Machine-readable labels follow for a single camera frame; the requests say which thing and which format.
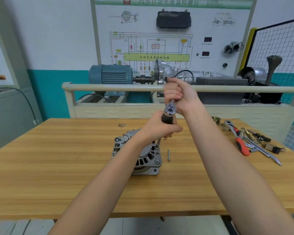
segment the logo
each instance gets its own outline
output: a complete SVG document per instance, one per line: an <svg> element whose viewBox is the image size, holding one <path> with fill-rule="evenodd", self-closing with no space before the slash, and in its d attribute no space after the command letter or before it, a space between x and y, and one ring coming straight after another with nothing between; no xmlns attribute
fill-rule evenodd
<svg viewBox="0 0 294 235"><path fill-rule="evenodd" d="M131 4L131 0L123 0L123 4L124 5L130 5Z"/></svg>

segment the black cable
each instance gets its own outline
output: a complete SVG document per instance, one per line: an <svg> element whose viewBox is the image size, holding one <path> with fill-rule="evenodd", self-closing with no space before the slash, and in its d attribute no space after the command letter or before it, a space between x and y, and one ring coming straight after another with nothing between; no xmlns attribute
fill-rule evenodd
<svg viewBox="0 0 294 235"><path fill-rule="evenodd" d="M33 108L32 108L32 105L30 104L30 102L29 102L29 100L27 99L26 95L25 95L20 89L17 89L17 88L14 88L14 87L0 87L0 89L13 89L13 90L17 90L17 91L19 91L19 92L24 96L24 98L26 99L26 101L27 101L27 103L28 103L28 105L29 105L29 107L30 107L30 109L31 109L31 111L32 111L33 117L34 117L34 124L37 125L37 123L38 123L39 121L38 121L38 119L37 119L36 116L35 116L35 113L34 113L34 110L33 110Z"/></svg>
<svg viewBox="0 0 294 235"><path fill-rule="evenodd" d="M192 78L193 78L193 84L195 84L194 74L190 70L183 69L183 70L179 71L174 77L176 77L177 75L179 75L181 72L189 72L189 73L191 73Z"/></svg>
<svg viewBox="0 0 294 235"><path fill-rule="evenodd" d="M87 96L87 95L96 95L96 96L101 97L102 99L105 99L107 102L112 103L110 100L108 100L108 99L105 98L104 96L99 95L99 94L97 94L97 93L88 93L88 94L85 94L85 95L81 96L78 100L82 99L84 96Z"/></svg>
<svg viewBox="0 0 294 235"><path fill-rule="evenodd" d="M150 97L149 97L149 101L152 103L152 95L155 93L155 91L153 91L151 94L150 94Z"/></svg>

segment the red-handled tool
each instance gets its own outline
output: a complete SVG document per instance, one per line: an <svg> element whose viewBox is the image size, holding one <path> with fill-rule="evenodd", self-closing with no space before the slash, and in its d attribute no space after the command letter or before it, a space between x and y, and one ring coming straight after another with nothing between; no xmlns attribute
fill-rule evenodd
<svg viewBox="0 0 294 235"><path fill-rule="evenodd" d="M241 154L243 154L244 156L249 156L251 152L249 151L243 140L239 137L241 131L234 127L234 124L230 120L226 120L224 124L226 124L230 128L231 132L234 134L236 145L239 148Z"/></svg>

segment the ratchet handle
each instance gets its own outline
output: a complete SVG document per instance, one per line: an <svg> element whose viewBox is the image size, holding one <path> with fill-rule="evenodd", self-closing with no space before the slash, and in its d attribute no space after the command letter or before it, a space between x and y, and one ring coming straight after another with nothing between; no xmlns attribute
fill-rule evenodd
<svg viewBox="0 0 294 235"><path fill-rule="evenodd" d="M241 138L235 138L235 142L241 154L243 154L244 156L249 156L251 154L248 147L245 145Z"/></svg>
<svg viewBox="0 0 294 235"><path fill-rule="evenodd" d="M173 116L170 117L165 114L162 114L161 121L164 122L165 124L173 124Z"/></svg>

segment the forearm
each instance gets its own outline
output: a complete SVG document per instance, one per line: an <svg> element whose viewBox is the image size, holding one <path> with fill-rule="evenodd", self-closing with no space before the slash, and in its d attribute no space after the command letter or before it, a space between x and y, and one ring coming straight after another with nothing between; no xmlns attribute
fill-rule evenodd
<svg viewBox="0 0 294 235"><path fill-rule="evenodd" d="M262 175L229 143L201 102L193 109L185 114L186 122L212 185L240 232L294 232L293 218Z"/></svg>
<svg viewBox="0 0 294 235"><path fill-rule="evenodd" d="M133 172L144 145L133 137L65 210L52 234L100 234Z"/></svg>

